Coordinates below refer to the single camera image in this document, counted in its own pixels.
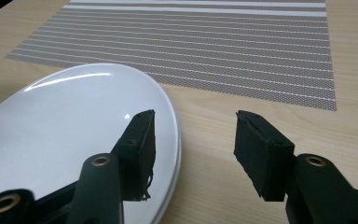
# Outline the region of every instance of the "gray mesh mat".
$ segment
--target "gray mesh mat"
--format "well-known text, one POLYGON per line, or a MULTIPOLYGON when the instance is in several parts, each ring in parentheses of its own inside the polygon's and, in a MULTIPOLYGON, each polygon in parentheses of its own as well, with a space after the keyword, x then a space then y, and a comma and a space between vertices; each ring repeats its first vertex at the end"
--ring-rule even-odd
POLYGON ((73 0, 7 58, 336 110, 324 0, 73 0))

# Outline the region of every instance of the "black bracket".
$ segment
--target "black bracket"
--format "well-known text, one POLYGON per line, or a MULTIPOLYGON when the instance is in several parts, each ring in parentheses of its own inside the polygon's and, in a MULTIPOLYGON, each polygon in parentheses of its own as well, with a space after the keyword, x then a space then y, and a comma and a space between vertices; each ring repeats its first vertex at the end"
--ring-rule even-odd
POLYGON ((111 153, 85 160, 78 181, 37 201, 28 189, 0 193, 0 224, 124 223, 122 201, 150 198, 155 158, 155 112, 147 110, 132 118, 111 153))
POLYGON ((234 154, 266 202, 283 202, 292 224, 357 223, 358 190, 318 155, 295 145, 263 117, 239 111, 234 154))

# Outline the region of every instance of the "white stripe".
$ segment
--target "white stripe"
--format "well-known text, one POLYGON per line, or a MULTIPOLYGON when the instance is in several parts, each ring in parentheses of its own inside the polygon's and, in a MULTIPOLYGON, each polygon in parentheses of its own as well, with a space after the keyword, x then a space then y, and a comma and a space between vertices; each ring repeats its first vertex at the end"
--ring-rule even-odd
MULTIPOLYGON (((27 40, 33 40, 33 41, 40 41, 40 42, 49 42, 49 43, 57 43, 57 44, 69 44, 69 45, 81 45, 81 46, 91 46, 91 47, 104 47, 106 46, 98 46, 98 45, 85 45, 85 44, 74 44, 74 43, 68 43, 68 42, 57 42, 57 41, 50 41, 50 40, 41 40, 41 39, 33 39, 33 36, 36 34, 33 34, 30 36, 27 40)), ((328 63, 331 64, 331 62, 323 62, 323 61, 313 61, 313 60, 305 60, 305 59, 293 59, 293 58, 283 58, 283 57, 274 57, 274 56, 267 56, 267 55, 259 55, 259 54, 245 54, 245 53, 236 53, 236 52, 226 52, 221 50, 211 50, 211 49, 192 49, 192 48, 181 48, 181 47, 173 47, 173 46, 164 46, 164 45, 151 45, 151 44, 142 44, 142 43, 129 43, 129 42, 121 42, 121 41, 113 41, 113 40, 96 40, 96 39, 83 39, 83 38, 73 38, 73 37, 63 37, 63 36, 56 36, 56 35, 36 35, 36 36, 44 36, 44 37, 54 37, 54 38, 62 38, 62 39, 73 39, 73 40, 85 40, 85 41, 95 41, 95 42, 104 42, 104 43, 117 43, 117 44, 126 44, 126 45, 139 45, 139 46, 148 46, 148 47, 157 47, 157 48, 164 48, 164 49, 189 49, 189 50, 196 50, 196 51, 206 51, 206 52, 213 52, 213 53, 226 53, 226 54, 235 54, 235 55, 241 55, 241 56, 251 56, 251 57, 260 57, 260 58, 273 58, 273 59, 283 59, 283 60, 290 60, 290 61, 298 61, 298 62, 308 62, 308 63, 328 63)), ((157 53, 166 53, 166 54, 174 54, 169 52, 162 52, 162 51, 150 51, 145 50, 147 52, 157 52, 157 53)), ((186 56, 190 57, 201 57, 201 58, 211 58, 211 57, 204 57, 204 56, 198 56, 198 55, 189 55, 186 56)), ((222 59, 222 58, 212 58, 212 59, 218 59, 218 60, 228 60, 230 59, 222 59)))
POLYGON ((325 3, 287 3, 287 2, 228 2, 228 1, 137 1, 137 0, 71 0, 71 3, 103 4, 150 4, 150 5, 199 5, 199 6, 237 6, 237 7, 326 7, 325 3))
MULTIPOLYGON (((109 53, 109 52, 100 52, 100 51, 96 51, 96 50, 68 49, 68 48, 58 48, 58 47, 40 46, 40 45, 34 45, 34 46, 37 46, 37 47, 40 47, 40 48, 67 49, 68 51, 72 50, 72 51, 101 53, 101 54, 105 54, 105 55, 117 55, 117 56, 125 56, 125 57, 134 57, 134 58, 141 58, 141 59, 148 59, 148 60, 165 61, 165 62, 171 62, 171 63, 190 63, 190 64, 201 65, 201 66, 211 66, 211 67, 218 67, 218 68, 226 68, 226 69, 246 71, 246 69, 244 69, 244 68, 230 67, 230 66, 223 66, 223 65, 216 65, 216 64, 184 62, 184 61, 171 60, 171 59, 160 59, 160 58, 153 58, 153 57, 144 57, 144 56, 139 56, 139 55, 128 55, 128 54, 116 54, 116 53, 109 53)), ((310 70, 310 71, 319 71, 319 72, 331 72, 331 70, 325 70, 325 69, 304 68, 304 67, 295 67, 295 66, 290 66, 290 65, 280 65, 280 64, 271 64, 271 63, 255 63, 255 62, 246 62, 246 61, 243 61, 243 63, 253 63, 253 64, 259 64, 259 65, 265 65, 265 66, 276 66, 276 67, 285 67, 285 68, 293 68, 293 69, 300 69, 300 70, 310 70)))
MULTIPOLYGON (((101 59, 101 58, 97 58, 97 57, 84 57, 84 56, 75 56, 75 55, 68 55, 68 54, 61 54, 61 53, 52 53, 52 52, 45 52, 45 51, 40 51, 40 50, 29 50, 29 51, 33 51, 33 52, 44 52, 44 53, 49 53, 49 54, 55 54, 55 55, 61 55, 61 56, 72 56, 72 57, 76 57, 76 58, 89 58, 89 59, 95 59, 95 60, 101 60, 103 62, 112 62, 110 60, 106 60, 106 59, 101 59)), ((15 53, 15 52, 10 52, 8 55, 19 55, 19 56, 25 56, 25 57, 30 57, 29 55, 25 55, 25 54, 20 54, 20 53, 15 53)), ((77 63, 80 64, 82 62, 70 62, 70 61, 65 61, 65 60, 56 60, 53 58, 47 58, 47 57, 37 57, 37 56, 32 56, 32 58, 38 58, 38 59, 43 59, 43 60, 51 60, 51 61, 56 61, 56 62, 67 62, 67 63, 77 63)), ((113 62, 115 63, 129 63, 129 64, 138 64, 138 65, 147 65, 147 66, 155 66, 155 67, 163 67, 164 66, 159 66, 159 65, 150 65, 150 64, 145 64, 145 63, 133 63, 133 62, 126 62, 126 61, 117 61, 117 60, 113 60, 113 62)), ((202 80, 202 79, 195 79, 194 80, 198 80, 198 81, 203 81, 203 82, 210 82, 210 83, 216 83, 216 84, 222 84, 222 85, 227 85, 227 86, 238 86, 238 85, 233 85, 233 84, 227 84, 227 83, 222 83, 222 82, 213 82, 213 81, 208 81, 208 80, 202 80)), ((296 95, 296 96, 301 96, 301 97, 307 97, 307 98, 313 98, 313 99, 320 99, 320 100, 325 100, 325 101, 333 101, 335 102, 335 99, 330 99, 330 98, 323 98, 323 97, 317 97, 317 96, 308 96, 308 95, 302 95, 302 94, 296 94, 296 93, 291 93, 291 92, 286 92, 286 91, 272 91, 272 90, 264 90, 264 89, 258 89, 258 88, 252 88, 252 87, 245 87, 245 86, 238 86, 241 88, 245 88, 245 89, 253 89, 253 90, 259 90, 259 91, 270 91, 270 92, 275 92, 275 93, 281 93, 281 94, 288 94, 288 95, 296 95)))
MULTIPOLYGON (((202 59, 212 59, 212 60, 218 60, 218 61, 227 61, 227 62, 234 62, 234 63, 244 63, 245 62, 245 61, 234 60, 234 59, 214 58, 214 57, 208 57, 208 56, 181 54, 181 53, 172 53, 172 52, 163 52, 163 51, 155 51, 155 50, 147 50, 147 49, 126 49, 126 48, 107 47, 107 46, 101 46, 101 45, 74 44, 74 43, 68 43, 68 42, 57 42, 57 41, 48 41, 48 40, 36 40, 36 41, 37 42, 49 42, 49 43, 55 43, 55 44, 75 45, 75 46, 82 46, 82 47, 83 46, 88 46, 88 47, 105 48, 105 49, 124 49, 124 50, 128 50, 128 51, 142 51, 142 52, 150 52, 150 53, 156 53, 156 54, 178 55, 178 56, 186 56, 186 57, 194 57, 194 58, 202 58, 202 59)), ((110 41, 110 42, 128 44, 128 43, 117 42, 117 41, 110 41)), ((38 47, 40 46, 40 45, 28 44, 26 42, 24 42, 22 44, 23 45, 30 45, 30 46, 38 46, 38 47)), ((131 44, 131 45, 142 45, 142 46, 152 46, 152 47, 167 48, 165 46, 146 45, 146 44, 131 44)), ((216 50, 205 50, 205 51, 222 53, 222 51, 216 51, 216 50)), ((273 59, 281 59, 281 60, 288 60, 288 61, 298 61, 298 62, 326 63, 326 62, 315 62, 315 61, 310 61, 310 60, 298 60, 298 59, 290 59, 290 58, 282 58, 282 57, 271 57, 271 56, 265 56, 265 55, 255 55, 255 54, 242 54, 242 55, 243 56, 249 56, 249 57, 273 58, 273 59)))
POLYGON ((292 92, 287 92, 287 91, 266 90, 266 89, 260 89, 260 88, 255 88, 255 87, 240 86, 240 85, 235 85, 235 84, 229 84, 229 83, 223 83, 223 82, 216 82, 216 81, 198 79, 198 78, 193 78, 193 77, 176 77, 176 76, 171 76, 171 75, 163 75, 163 74, 159 74, 159 73, 150 73, 150 72, 149 72, 148 74, 153 74, 153 75, 157 75, 157 76, 165 76, 165 77, 175 77, 175 78, 189 79, 189 80, 201 81, 201 82, 209 82, 209 83, 213 83, 213 84, 220 84, 220 85, 225 85, 225 86, 240 87, 240 88, 251 89, 251 90, 255 90, 255 91, 270 91, 270 92, 274 92, 274 93, 280 93, 280 94, 286 94, 286 95, 294 95, 294 96, 301 96, 301 97, 313 98, 313 99, 318 99, 318 100, 333 101, 333 102, 336 101, 335 99, 330 99, 330 98, 324 98, 324 97, 318 97, 318 96, 310 96, 310 95, 303 95, 303 94, 297 94, 297 93, 292 93, 292 92))
MULTIPOLYGON (((97 32, 106 32, 106 30, 91 30, 91 29, 80 29, 80 28, 65 28, 65 27, 57 27, 57 26, 49 26, 49 25, 42 25, 43 27, 52 28, 52 29, 63 29, 63 30, 83 30, 83 31, 97 31, 97 32)), ((37 32, 52 32, 57 34, 74 34, 74 35, 86 35, 86 34, 79 34, 79 33, 68 33, 68 32, 59 32, 59 31, 45 31, 45 30, 37 30, 37 32)), ((167 35, 167 34, 150 34, 150 33, 142 33, 142 32, 130 32, 130 31, 120 31, 120 33, 124 34, 137 34, 137 35, 167 35)), ((119 36, 119 35, 93 35, 93 36, 119 36)), ((307 48, 317 48, 317 49, 329 49, 329 47, 323 46, 312 46, 312 45, 297 45, 297 44, 283 44, 283 43, 274 43, 274 42, 263 42, 263 41, 251 41, 251 40, 238 40, 238 39, 226 39, 226 38, 215 38, 215 37, 205 37, 205 36, 194 36, 194 35, 167 35, 167 36, 176 36, 176 37, 191 37, 197 39, 214 39, 214 40, 224 40, 224 41, 236 41, 236 42, 244 42, 244 43, 257 43, 257 44, 271 44, 271 45, 284 45, 284 46, 296 46, 296 47, 307 47, 307 48)), ((136 39, 151 39, 151 40, 160 40, 160 39, 152 39, 152 38, 142 38, 136 37, 136 39)), ((232 46, 232 45, 219 45, 219 44, 208 44, 208 43, 201 43, 201 42, 187 42, 187 41, 176 41, 176 40, 169 40, 172 42, 177 43, 190 43, 190 44, 203 44, 203 45, 216 45, 222 47, 234 47, 234 48, 246 48, 242 46, 232 46)), ((298 53, 307 53, 307 54, 316 54, 316 55, 330 55, 330 54, 321 54, 321 53, 309 53, 309 52, 300 52, 300 51, 285 51, 285 50, 277 50, 283 52, 298 52, 298 53)))
MULTIPOLYGON (((54 15, 52 19, 55 17, 69 17, 69 18, 96 18, 95 16, 85 16, 85 15, 54 15)), ((239 21, 196 21, 196 20, 171 20, 166 18, 136 18, 136 17, 105 17, 105 16, 98 16, 98 19, 125 19, 125 20, 142 20, 142 21, 190 21, 190 22, 205 22, 205 23, 223 23, 223 24, 238 24, 238 25, 259 25, 259 26, 278 26, 278 27, 299 27, 299 28, 319 28, 319 29, 326 29, 326 26, 298 26, 298 25, 278 25, 278 24, 261 24, 261 23, 250 23, 250 22, 239 22, 239 21)))
POLYGON ((326 17, 325 11, 277 11, 277 10, 251 10, 227 8, 190 8, 190 7, 94 7, 94 6, 64 6, 72 9, 93 10, 127 10, 127 11, 174 11, 174 12, 201 12, 201 13, 227 13, 250 14, 270 16, 299 16, 299 17, 326 17))
MULTIPOLYGON (((46 42, 52 42, 52 43, 59 43, 59 44, 61 44, 61 42, 56 42, 56 41, 46 41, 46 42)), ((73 43, 63 43, 63 44, 106 48, 106 46, 95 46, 95 45, 84 45, 84 44, 73 44, 73 43)), ((42 46, 42 45, 28 44, 28 43, 22 43, 22 45, 44 47, 44 46, 42 46)), ((213 59, 213 60, 223 60, 223 61, 230 61, 230 62, 242 63, 242 61, 238 61, 238 60, 228 60, 228 59, 221 59, 221 58, 212 58, 212 57, 194 56, 194 55, 188 55, 188 54, 177 54, 177 53, 159 52, 159 51, 143 50, 143 49, 124 49, 124 50, 144 51, 144 52, 153 52, 153 53, 166 53, 166 54, 173 54, 173 55, 180 55, 180 56, 200 57, 200 58, 207 58, 207 59, 213 59)), ((278 81, 270 81, 270 80, 258 79, 258 78, 251 78, 251 77, 235 77, 235 76, 230 76, 230 75, 214 74, 214 73, 209 73, 209 74, 214 75, 214 76, 220 76, 220 77, 234 77, 234 78, 249 79, 249 80, 254 80, 254 81, 270 82, 270 83, 281 84, 281 85, 290 85, 290 86, 305 87, 305 88, 318 89, 318 90, 324 90, 324 91, 333 91, 333 89, 324 88, 324 87, 298 85, 298 84, 278 82, 278 81)))
MULTIPOLYGON (((74 19, 58 19, 51 18, 50 21, 83 21, 89 22, 94 20, 74 20, 74 19)), ((249 29, 249 28, 240 28, 240 27, 222 27, 222 26, 204 26, 204 25, 188 25, 188 24, 175 24, 175 23, 154 23, 154 22, 138 22, 138 21, 97 21, 101 23, 124 23, 124 24, 142 24, 142 25, 163 25, 163 26, 185 26, 185 27, 202 27, 202 28, 214 28, 214 29, 230 29, 230 30, 241 30, 241 31, 265 31, 265 32, 275 32, 275 33, 289 33, 289 34, 304 34, 304 35, 328 35, 327 33, 314 33, 314 32, 299 32, 299 31, 280 31, 280 30, 263 30, 263 29, 249 29)))
MULTIPOLYGON (((291 75, 291 74, 284 74, 284 73, 274 73, 274 72, 266 72, 266 71, 260 71, 260 70, 254 70, 254 69, 246 69, 246 68, 242 68, 242 70, 247 71, 247 72, 257 72, 257 73, 264 73, 264 74, 270 74, 270 75, 276 75, 276 76, 285 76, 285 77, 300 77, 300 78, 308 78, 308 79, 316 79, 316 80, 325 80, 325 81, 333 81, 332 78, 325 78, 325 77, 303 77, 303 76, 297 76, 297 75, 291 75)), ((209 73, 209 72, 202 72, 202 71, 197 71, 199 73, 204 73, 204 74, 214 74, 214 73, 209 73)))
MULTIPOLYGON (((61 14, 65 13, 81 13, 81 14, 109 14, 109 15, 134 15, 131 12, 89 12, 89 11, 67 11, 62 10, 61 14)), ((232 20, 252 20, 252 21, 303 21, 303 20, 274 20, 266 18, 239 18, 239 17, 229 17, 229 16, 207 16, 207 15, 184 15, 184 14, 161 14, 161 13, 136 13, 136 15, 141 16, 164 16, 164 17, 200 17, 200 18, 212 18, 212 19, 232 19, 232 20)), ((318 23, 327 23, 327 21, 304 21, 304 22, 318 22, 318 23)))
POLYGON ((246 34, 233 34, 233 33, 221 33, 221 32, 213 32, 213 31, 191 31, 191 30, 179 30, 179 29, 167 29, 167 28, 151 28, 151 27, 132 27, 132 26, 109 26, 109 25, 90 25, 90 24, 77 24, 70 22, 56 22, 56 21, 48 21, 47 23, 52 24, 63 24, 63 25, 74 25, 74 26, 98 26, 98 27, 107 27, 107 28, 127 28, 127 29, 143 29, 143 30, 161 30, 161 31, 181 31, 181 32, 189 32, 189 33, 203 33, 203 34, 217 34, 217 35, 242 35, 242 36, 260 36, 260 37, 269 37, 269 38, 280 38, 280 39, 301 39, 301 40, 314 40, 314 41, 322 41, 328 42, 328 39, 310 39, 310 38, 301 38, 301 37, 287 37, 287 36, 276 36, 276 35, 246 35, 246 34))

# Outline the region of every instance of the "wood grain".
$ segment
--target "wood grain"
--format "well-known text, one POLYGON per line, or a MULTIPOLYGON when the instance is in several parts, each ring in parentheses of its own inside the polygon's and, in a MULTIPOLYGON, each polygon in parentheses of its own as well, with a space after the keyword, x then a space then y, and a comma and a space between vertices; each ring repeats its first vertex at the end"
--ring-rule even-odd
MULTIPOLYGON (((0 10, 0 103, 61 68, 5 59, 67 0, 16 0, 0 10)), ((327 0, 337 111, 162 85, 177 111, 183 163, 161 223, 287 223, 284 203, 265 203, 233 156, 238 110, 262 115, 296 154, 332 161, 358 188, 358 1, 327 0)))

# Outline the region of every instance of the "table surface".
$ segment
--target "table surface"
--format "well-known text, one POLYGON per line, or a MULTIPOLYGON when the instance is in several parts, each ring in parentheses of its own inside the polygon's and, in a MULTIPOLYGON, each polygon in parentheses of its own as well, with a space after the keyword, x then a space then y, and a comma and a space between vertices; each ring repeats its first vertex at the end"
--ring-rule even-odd
MULTIPOLYGON (((61 70, 5 56, 68 0, 16 0, 0 9, 0 103, 61 70)), ((358 189, 358 1, 326 0, 337 111, 162 84, 177 112, 183 163, 161 223, 287 223, 285 203, 265 203, 233 155, 238 110, 262 115, 296 155, 332 161, 358 189)))

